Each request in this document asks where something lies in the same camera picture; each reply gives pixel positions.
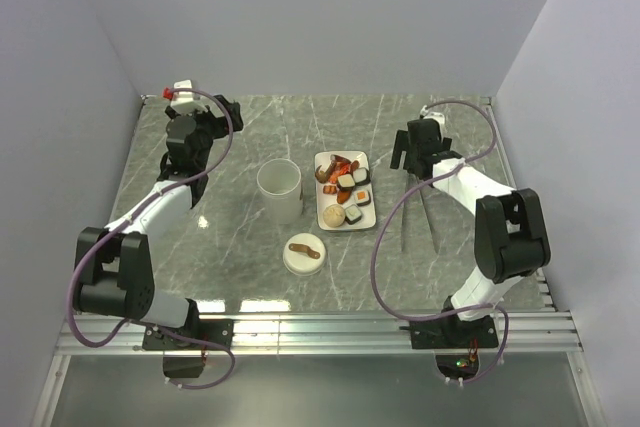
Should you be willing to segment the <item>sushi roll white top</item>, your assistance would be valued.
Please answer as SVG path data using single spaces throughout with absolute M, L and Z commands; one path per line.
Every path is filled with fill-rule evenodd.
M 367 185 L 371 182 L 369 170 L 359 167 L 352 172 L 352 177 L 356 186 Z

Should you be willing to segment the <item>sushi roll cream top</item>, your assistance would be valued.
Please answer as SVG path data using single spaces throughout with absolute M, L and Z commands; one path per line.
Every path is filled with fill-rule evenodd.
M 343 174 L 337 178 L 336 186 L 340 191 L 350 191 L 355 187 L 355 180 L 350 173 Z

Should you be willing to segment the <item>brown sausage piece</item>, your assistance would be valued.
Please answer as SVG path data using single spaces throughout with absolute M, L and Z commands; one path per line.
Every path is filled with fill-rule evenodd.
M 352 192 L 352 189 L 339 190 L 336 195 L 337 203 L 340 205 L 345 204 L 351 197 Z

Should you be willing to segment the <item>sushi roll green centre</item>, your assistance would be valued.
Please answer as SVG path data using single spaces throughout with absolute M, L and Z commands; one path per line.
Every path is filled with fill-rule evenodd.
M 358 205 L 352 204 L 345 208 L 345 222 L 349 225 L 354 225 L 361 221 L 363 213 Z

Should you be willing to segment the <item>metal tongs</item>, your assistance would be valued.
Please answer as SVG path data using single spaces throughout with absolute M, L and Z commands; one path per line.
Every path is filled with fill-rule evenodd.
M 401 207 L 401 251 L 418 245 L 440 253 L 441 241 L 433 225 L 432 212 L 422 190 L 408 198 Z

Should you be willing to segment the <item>round beige bun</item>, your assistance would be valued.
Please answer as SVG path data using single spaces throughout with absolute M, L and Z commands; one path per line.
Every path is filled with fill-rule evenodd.
M 345 222 L 345 209 L 339 204 L 328 206 L 323 212 L 323 221 L 329 228 L 338 228 Z

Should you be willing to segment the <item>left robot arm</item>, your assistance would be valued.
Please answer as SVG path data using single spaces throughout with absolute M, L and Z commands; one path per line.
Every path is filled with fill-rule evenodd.
M 156 328 L 180 349 L 192 348 L 202 335 L 196 302 L 156 288 L 151 245 L 198 204 L 217 166 L 209 160 L 214 141 L 232 141 L 244 122 L 239 102 L 222 95 L 173 87 L 163 96 L 169 102 L 166 152 L 151 191 L 118 220 L 78 236 L 66 316 L 75 338 L 90 348 L 101 344 L 80 333 L 78 312 Z

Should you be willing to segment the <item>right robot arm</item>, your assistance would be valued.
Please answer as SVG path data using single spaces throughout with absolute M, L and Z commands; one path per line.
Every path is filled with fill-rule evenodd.
M 453 198 L 474 217 L 476 267 L 445 304 L 455 313 L 441 321 L 442 338 L 460 347 L 513 286 L 551 260 L 538 194 L 516 190 L 472 167 L 451 149 L 440 123 L 422 118 L 396 132 L 390 167 L 402 168 Z

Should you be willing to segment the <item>white cylindrical lunch container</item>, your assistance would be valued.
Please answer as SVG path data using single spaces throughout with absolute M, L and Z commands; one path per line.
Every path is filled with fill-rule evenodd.
M 303 210 L 302 175 L 289 159 L 273 159 L 264 163 L 256 177 L 264 207 L 271 219 L 280 225 L 296 221 Z

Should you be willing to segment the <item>red crab toy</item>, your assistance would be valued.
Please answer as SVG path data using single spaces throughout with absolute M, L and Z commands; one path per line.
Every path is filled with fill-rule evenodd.
M 330 181 L 332 183 L 336 183 L 339 176 L 352 174 L 360 167 L 360 162 L 358 160 L 351 161 L 346 157 L 337 154 L 331 155 L 331 161 L 334 165 L 334 170 L 330 175 Z

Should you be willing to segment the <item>white rectangular plate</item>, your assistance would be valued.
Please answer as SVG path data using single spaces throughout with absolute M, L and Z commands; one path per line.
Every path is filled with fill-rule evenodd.
M 316 153 L 314 176 L 317 222 L 322 230 L 361 231 L 376 225 L 371 167 L 364 151 Z

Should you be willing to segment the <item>white round container lid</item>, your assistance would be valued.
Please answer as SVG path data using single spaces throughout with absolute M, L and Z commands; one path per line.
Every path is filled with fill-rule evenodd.
M 323 241 L 310 233 L 291 237 L 283 250 L 283 262 L 287 270 L 298 276 L 310 276 L 319 272 L 327 259 Z

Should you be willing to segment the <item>aluminium rail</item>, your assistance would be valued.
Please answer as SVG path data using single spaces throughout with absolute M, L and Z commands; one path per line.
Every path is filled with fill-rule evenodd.
M 384 312 L 330 314 L 249 313 L 230 315 L 234 329 L 231 350 L 250 355 L 402 355 L 464 354 L 459 349 L 412 349 L 407 324 Z M 509 313 L 510 327 L 504 353 L 581 352 L 574 321 L 568 312 L 532 311 Z M 92 340 L 103 338 L 117 321 L 81 315 L 81 332 Z M 59 334 L 55 355 L 160 355 L 144 351 L 149 329 L 125 325 L 106 346 L 94 349 L 79 343 L 66 323 Z
M 505 273 L 528 273 L 529 278 L 536 280 L 544 308 L 556 311 L 550 288 L 542 269 L 550 260 L 550 247 L 544 225 L 541 201 L 532 189 L 516 188 L 490 97 L 483 100 L 483 109 L 492 123 L 494 137 L 496 138 L 496 149 L 499 151 L 508 185 L 512 188 L 509 196 L 500 197 L 505 206 L 504 216 L 506 220 L 519 227 L 519 232 L 513 231 L 508 234 L 510 238 L 509 246 L 503 252 Z

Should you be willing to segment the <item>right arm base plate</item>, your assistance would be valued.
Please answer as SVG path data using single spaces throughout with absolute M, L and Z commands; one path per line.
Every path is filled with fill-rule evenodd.
M 414 350 L 499 346 L 495 323 L 489 315 L 474 321 L 462 321 L 457 316 L 450 316 L 428 322 L 410 322 L 406 330 Z

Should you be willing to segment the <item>aluminium front rail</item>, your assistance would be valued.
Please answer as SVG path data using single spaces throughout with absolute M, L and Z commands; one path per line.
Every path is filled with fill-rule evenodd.
M 459 349 L 412 349 L 407 324 L 384 312 L 330 314 L 249 313 L 230 315 L 234 329 L 231 350 L 250 355 L 402 355 L 464 354 Z M 568 312 L 532 311 L 509 313 L 510 327 L 504 353 L 581 352 L 574 321 Z M 81 332 L 92 340 L 103 338 L 117 321 L 81 315 Z M 106 346 L 94 349 L 79 343 L 66 323 L 59 334 L 55 355 L 160 355 L 144 351 L 149 329 L 125 325 Z

